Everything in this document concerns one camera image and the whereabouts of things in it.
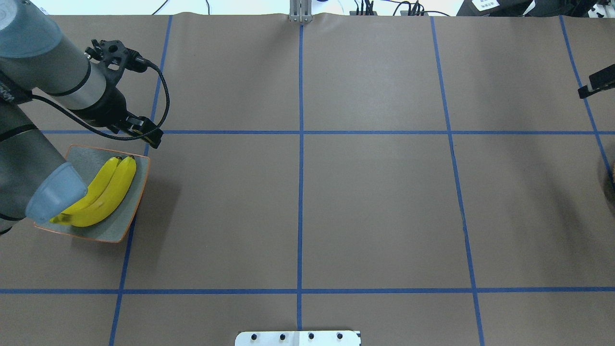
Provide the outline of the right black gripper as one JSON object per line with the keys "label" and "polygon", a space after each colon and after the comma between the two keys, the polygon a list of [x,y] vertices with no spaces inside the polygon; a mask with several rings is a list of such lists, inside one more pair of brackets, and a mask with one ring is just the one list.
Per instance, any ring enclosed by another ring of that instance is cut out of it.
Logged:
{"label": "right black gripper", "polygon": [[615,87],[615,64],[599,70],[589,76],[589,82],[578,88],[578,98],[584,100],[598,92]]}

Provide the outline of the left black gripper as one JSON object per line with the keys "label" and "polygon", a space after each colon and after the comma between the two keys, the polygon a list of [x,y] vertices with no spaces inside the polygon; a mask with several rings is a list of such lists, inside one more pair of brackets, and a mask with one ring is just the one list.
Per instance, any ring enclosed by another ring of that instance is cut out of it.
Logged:
{"label": "left black gripper", "polygon": [[117,88],[126,70],[144,73],[152,69],[163,82],[162,70],[134,49],[126,47],[121,41],[98,41],[93,39],[85,50],[86,57],[96,61],[97,68],[106,81],[106,88],[92,107],[86,110],[87,123],[93,127],[105,127],[112,131],[116,140],[143,140],[152,148],[162,142],[163,120],[154,124],[152,120],[132,114],[127,108],[125,96]]}

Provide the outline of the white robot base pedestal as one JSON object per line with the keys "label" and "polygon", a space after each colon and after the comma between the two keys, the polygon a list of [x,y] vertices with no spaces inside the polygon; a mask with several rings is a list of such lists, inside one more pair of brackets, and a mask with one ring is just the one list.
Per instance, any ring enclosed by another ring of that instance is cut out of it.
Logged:
{"label": "white robot base pedestal", "polygon": [[359,331],[246,331],[237,335],[235,346],[360,346]]}

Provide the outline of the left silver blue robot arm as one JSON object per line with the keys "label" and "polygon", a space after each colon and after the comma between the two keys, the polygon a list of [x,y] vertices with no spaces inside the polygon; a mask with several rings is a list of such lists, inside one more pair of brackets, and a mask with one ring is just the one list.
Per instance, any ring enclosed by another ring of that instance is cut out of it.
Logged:
{"label": "left silver blue robot arm", "polygon": [[[153,70],[165,98],[161,119],[136,116],[119,90],[127,71]],[[110,140],[162,142],[171,94],[162,68],[121,41],[80,49],[30,0],[1,2],[1,234],[29,219],[88,227],[110,217],[137,182],[138,160],[112,156],[79,172],[38,121],[46,106]]]}

